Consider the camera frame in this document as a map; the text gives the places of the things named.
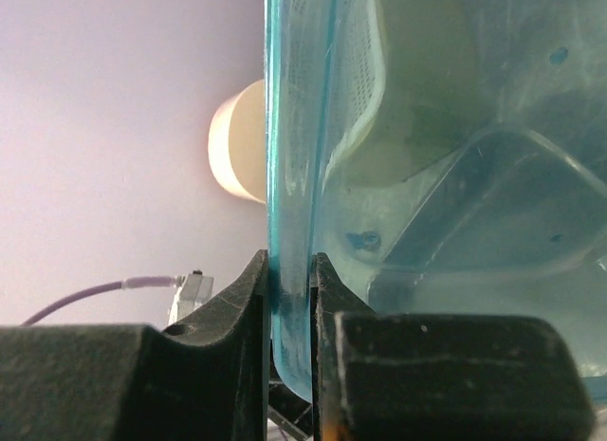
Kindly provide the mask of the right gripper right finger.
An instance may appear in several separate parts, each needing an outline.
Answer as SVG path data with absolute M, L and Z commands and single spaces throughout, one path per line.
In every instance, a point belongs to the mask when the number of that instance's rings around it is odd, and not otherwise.
M 549 323 L 380 315 L 314 257 L 317 440 L 590 440 L 597 410 Z

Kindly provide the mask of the blue translucent plastic container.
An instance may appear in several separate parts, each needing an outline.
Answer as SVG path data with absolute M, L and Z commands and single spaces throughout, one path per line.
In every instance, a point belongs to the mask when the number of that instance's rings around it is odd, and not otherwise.
M 465 0 L 491 111 L 388 187 L 326 180 L 324 104 L 287 85 L 289 0 L 266 0 L 273 353 L 312 397 L 312 258 L 379 313 L 541 318 L 606 399 L 606 0 Z

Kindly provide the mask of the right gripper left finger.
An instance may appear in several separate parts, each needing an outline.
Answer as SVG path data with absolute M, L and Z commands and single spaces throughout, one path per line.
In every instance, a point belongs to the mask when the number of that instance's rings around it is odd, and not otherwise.
M 267 254 L 182 320 L 5 327 L 5 440 L 263 440 Z

